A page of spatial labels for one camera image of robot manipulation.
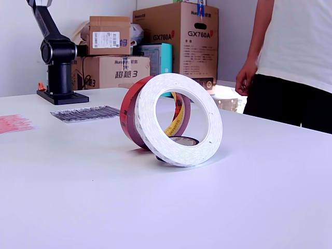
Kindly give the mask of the person right hand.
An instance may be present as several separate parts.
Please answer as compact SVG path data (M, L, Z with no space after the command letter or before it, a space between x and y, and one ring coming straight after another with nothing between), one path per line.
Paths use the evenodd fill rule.
M257 66L245 64L236 77L236 92L241 96L248 95L249 86L257 71Z

